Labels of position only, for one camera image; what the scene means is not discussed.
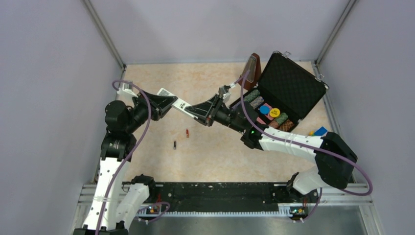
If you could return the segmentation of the white remote control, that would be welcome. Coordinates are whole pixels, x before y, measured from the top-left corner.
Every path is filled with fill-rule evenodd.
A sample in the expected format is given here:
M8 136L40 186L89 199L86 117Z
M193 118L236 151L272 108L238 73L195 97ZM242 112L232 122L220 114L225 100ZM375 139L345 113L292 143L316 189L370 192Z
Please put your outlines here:
M166 90L165 88L160 88L159 91L156 93L156 95L175 96L177 98L177 100L172 104L172 107L174 109L180 111L181 113L191 117L191 118L196 118L196 116L194 114L191 114L190 112L185 110L186 107L191 106L190 103L184 101L183 99L179 98L178 96L176 96L175 94L173 94L170 91Z

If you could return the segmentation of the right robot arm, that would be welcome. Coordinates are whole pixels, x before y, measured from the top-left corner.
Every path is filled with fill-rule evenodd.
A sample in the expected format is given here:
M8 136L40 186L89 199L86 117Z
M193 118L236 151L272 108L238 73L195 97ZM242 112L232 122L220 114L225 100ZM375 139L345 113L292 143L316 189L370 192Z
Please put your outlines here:
M355 153L338 134L304 136L275 129L257 122L258 114L247 102L231 110L215 95L208 101L185 107L185 111L205 126L217 122L241 133L241 140L248 148L283 152L314 163L309 170L295 173L287 183L287 196L294 202L326 186L345 191L357 162Z

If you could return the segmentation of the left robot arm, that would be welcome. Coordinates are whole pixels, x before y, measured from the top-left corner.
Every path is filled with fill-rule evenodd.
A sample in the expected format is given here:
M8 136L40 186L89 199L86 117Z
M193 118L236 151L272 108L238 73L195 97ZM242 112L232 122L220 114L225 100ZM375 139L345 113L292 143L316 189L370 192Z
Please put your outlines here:
M132 97L133 107L121 100L105 108L106 135L101 144L99 176L92 205L75 235L127 235L140 206L157 196L153 177L140 175L130 183L131 189L120 200L122 181L133 151L141 140L134 132L149 121L163 118L177 101L173 95L160 96L143 92Z

